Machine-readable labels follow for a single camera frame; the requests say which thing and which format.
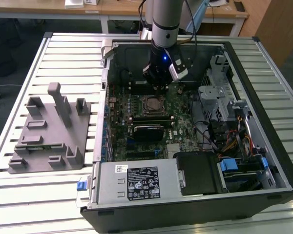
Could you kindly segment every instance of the barcode sticker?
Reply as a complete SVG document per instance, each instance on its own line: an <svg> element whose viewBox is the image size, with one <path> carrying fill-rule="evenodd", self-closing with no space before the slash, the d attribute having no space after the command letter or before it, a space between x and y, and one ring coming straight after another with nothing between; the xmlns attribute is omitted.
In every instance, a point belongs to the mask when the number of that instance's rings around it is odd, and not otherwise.
<svg viewBox="0 0 293 234"><path fill-rule="evenodd" d="M115 166L115 173L124 173L127 172L128 165L116 165Z"/></svg>

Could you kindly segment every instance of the floor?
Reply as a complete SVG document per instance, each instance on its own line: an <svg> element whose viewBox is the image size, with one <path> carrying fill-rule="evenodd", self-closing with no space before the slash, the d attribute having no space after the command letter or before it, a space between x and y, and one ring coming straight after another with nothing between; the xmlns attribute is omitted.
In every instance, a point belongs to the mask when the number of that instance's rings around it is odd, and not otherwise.
<svg viewBox="0 0 293 234"><path fill-rule="evenodd" d="M120 23L109 21L110 33L130 33L131 22ZM44 32L101 33L101 24L98 20L46 20L41 23L35 20L20 19L17 28L23 42L19 47L11 49L12 57L18 65L17 70L9 76L0 78L0 85L14 85L0 86L0 134L26 78ZM293 88L293 52L281 68L281 72Z"/></svg>

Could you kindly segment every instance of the sticker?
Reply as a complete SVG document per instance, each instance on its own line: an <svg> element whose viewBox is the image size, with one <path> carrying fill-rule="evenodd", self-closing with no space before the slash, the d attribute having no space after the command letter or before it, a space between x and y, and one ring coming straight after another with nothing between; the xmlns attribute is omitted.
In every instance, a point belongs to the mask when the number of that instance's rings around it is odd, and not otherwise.
<svg viewBox="0 0 293 234"><path fill-rule="evenodd" d="M84 11L85 13L90 13L90 14L98 14L99 11Z"/></svg>
<svg viewBox="0 0 293 234"><path fill-rule="evenodd" d="M248 16L243 16L243 15L238 16L238 15L237 15L237 16L235 16L235 17L236 17L236 18L245 18L245 19L246 19Z"/></svg>
<svg viewBox="0 0 293 234"><path fill-rule="evenodd" d="M160 181L157 167L127 169L129 201L160 198Z"/></svg>
<svg viewBox="0 0 293 234"><path fill-rule="evenodd" d="M116 165L115 166L115 173L123 173L127 172L128 165Z"/></svg>

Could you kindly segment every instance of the white label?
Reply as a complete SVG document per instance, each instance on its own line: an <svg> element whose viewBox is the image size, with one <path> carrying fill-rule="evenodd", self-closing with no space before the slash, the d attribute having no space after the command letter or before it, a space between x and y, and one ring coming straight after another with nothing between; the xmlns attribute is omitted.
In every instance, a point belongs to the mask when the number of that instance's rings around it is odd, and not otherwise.
<svg viewBox="0 0 293 234"><path fill-rule="evenodd" d="M153 193L153 194L158 194L159 192L160 192L159 189L153 189L153 190L152 190L152 193Z"/></svg>
<svg viewBox="0 0 293 234"><path fill-rule="evenodd" d="M127 172L128 165L116 165L115 166L115 173L123 173Z"/></svg>
<svg viewBox="0 0 293 234"><path fill-rule="evenodd" d="M84 11L85 13L90 13L90 14L98 14L99 11Z"/></svg>

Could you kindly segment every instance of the motherboard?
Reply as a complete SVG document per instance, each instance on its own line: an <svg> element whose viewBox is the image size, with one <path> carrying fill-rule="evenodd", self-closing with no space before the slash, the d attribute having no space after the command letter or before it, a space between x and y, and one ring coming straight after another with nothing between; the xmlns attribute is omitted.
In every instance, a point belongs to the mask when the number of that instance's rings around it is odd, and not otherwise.
<svg viewBox="0 0 293 234"><path fill-rule="evenodd" d="M197 151L200 143L191 121L191 91L171 84L165 95L110 92L113 161L172 158Z"/></svg>

